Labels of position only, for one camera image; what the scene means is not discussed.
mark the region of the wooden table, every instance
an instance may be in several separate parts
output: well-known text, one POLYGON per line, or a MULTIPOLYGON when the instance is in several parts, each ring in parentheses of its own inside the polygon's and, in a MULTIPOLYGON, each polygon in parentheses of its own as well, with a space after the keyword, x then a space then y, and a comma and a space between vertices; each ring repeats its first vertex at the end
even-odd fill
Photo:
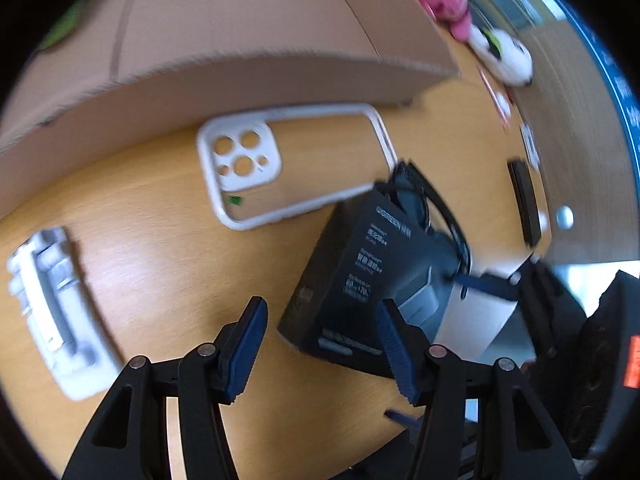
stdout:
MULTIPOLYGON (((506 161, 524 156, 517 110, 505 132, 465 46, 451 41, 461 80, 409 108, 382 109, 392 142, 445 197, 474 254, 474 270, 515 270, 528 256, 506 161)), ((492 81, 494 88, 499 86, 492 81)), ((383 417, 409 410, 390 380, 294 352, 275 332, 331 212, 233 232, 214 216, 194 143, 176 132, 92 164, 50 186, 0 221, 0 260, 37 230, 64 225, 97 311, 123 358, 184 355, 237 318, 251 295, 269 303, 270 322, 245 393, 223 408, 242 479, 324 480, 399 432, 383 417)), ((540 210, 542 183, 533 173, 540 210)), ((538 252, 550 242, 545 232, 538 252)), ((0 380, 18 421, 61 473, 102 395, 68 400, 38 354, 0 273, 0 380)), ((513 304, 453 295, 438 340, 477 358, 513 304)), ((177 405, 169 407, 174 478, 180 464, 177 405)))

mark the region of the white plush toy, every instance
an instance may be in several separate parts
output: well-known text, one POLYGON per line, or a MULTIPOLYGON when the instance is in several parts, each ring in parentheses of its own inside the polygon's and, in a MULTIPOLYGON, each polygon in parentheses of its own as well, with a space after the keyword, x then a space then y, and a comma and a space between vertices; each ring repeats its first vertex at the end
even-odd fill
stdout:
POLYGON ((499 28, 471 26, 469 45, 489 72, 509 86, 524 86, 533 78, 531 54, 520 41, 499 28))

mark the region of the orange label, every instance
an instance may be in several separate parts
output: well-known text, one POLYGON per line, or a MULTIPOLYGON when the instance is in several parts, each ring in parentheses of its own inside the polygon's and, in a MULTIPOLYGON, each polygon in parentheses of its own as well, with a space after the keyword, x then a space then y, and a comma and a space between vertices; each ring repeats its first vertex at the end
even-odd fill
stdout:
POLYGON ((624 384, 627 388, 640 388, 640 335, 632 336, 629 343, 624 384))

